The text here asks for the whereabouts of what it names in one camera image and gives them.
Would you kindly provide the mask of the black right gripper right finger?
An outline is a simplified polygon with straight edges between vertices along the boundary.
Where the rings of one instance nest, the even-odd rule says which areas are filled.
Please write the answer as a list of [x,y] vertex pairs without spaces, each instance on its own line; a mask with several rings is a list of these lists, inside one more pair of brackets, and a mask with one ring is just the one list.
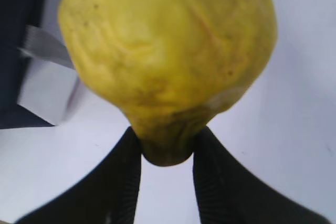
[[261,181],[208,127],[195,137],[193,181],[201,223],[330,223]]

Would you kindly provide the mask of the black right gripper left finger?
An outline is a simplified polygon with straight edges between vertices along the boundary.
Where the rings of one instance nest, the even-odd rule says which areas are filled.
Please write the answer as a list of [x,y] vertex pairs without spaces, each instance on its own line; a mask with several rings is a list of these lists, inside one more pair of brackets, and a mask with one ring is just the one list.
[[82,180],[17,223],[134,223],[141,180],[141,146],[128,127]]

